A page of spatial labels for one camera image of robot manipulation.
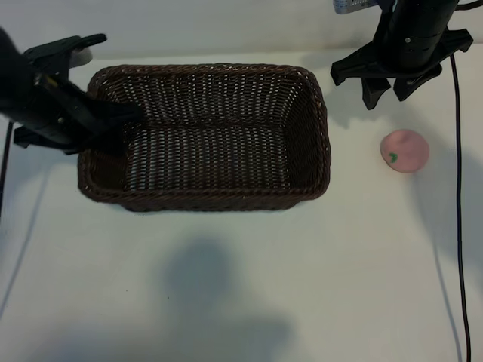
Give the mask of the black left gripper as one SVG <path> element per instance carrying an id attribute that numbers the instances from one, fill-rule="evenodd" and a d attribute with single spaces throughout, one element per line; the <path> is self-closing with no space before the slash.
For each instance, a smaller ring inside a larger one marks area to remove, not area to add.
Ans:
<path id="1" fill-rule="evenodd" d="M 69 70 L 92 59 L 90 46 L 106 41 L 104 34 L 73 36 L 28 49 L 23 56 L 34 76 L 26 105 L 13 119 L 20 147 L 41 146 L 67 154 L 93 149 L 112 156 L 125 153 L 121 129 L 143 117 L 133 103 L 92 100 L 69 80 Z"/>

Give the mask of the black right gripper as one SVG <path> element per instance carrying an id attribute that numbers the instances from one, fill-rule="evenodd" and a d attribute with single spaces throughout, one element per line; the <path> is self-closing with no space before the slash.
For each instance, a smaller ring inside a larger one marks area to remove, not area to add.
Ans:
<path id="1" fill-rule="evenodd" d="M 387 78 L 397 78 L 393 90 L 398 100 L 404 101 L 440 76 L 443 60 L 456 51 L 468 51 L 473 43 L 466 29 L 443 29 L 430 37 L 411 35 L 411 30 L 408 24 L 395 25 L 388 17 L 381 17 L 371 42 L 332 64 L 334 83 L 361 78 L 363 102 L 372 110 L 391 88 Z"/>

